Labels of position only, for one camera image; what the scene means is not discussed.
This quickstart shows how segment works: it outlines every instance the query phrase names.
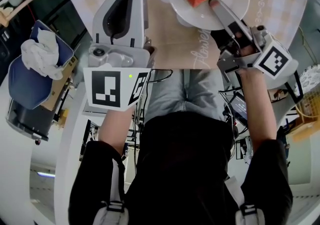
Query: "table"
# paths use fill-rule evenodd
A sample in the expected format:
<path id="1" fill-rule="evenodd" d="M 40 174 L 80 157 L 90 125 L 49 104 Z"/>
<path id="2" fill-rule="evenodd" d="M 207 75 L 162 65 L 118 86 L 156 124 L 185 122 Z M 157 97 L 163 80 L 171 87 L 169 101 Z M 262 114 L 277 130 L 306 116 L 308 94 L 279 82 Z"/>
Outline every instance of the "table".
<path id="1" fill-rule="evenodd" d="M 92 34 L 93 18 L 105 0 L 71 0 Z M 287 48 L 301 21 L 307 0 L 250 0 L 245 21 L 264 24 Z M 219 49 L 208 30 L 189 27 L 177 18 L 168 0 L 148 0 L 146 35 L 157 48 L 158 69 L 216 69 Z"/>

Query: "white cloth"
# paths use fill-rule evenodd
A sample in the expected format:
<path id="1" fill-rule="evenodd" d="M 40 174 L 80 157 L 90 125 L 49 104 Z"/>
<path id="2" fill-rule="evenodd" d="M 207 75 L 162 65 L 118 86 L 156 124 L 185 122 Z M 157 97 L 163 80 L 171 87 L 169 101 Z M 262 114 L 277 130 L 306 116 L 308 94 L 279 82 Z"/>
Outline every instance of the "white cloth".
<path id="1" fill-rule="evenodd" d="M 38 42 L 28 39 L 21 45 L 22 62 L 30 70 L 33 69 L 41 76 L 49 76 L 53 80 L 63 78 L 63 67 L 57 66 L 59 59 L 59 47 L 56 34 L 38 29 Z"/>

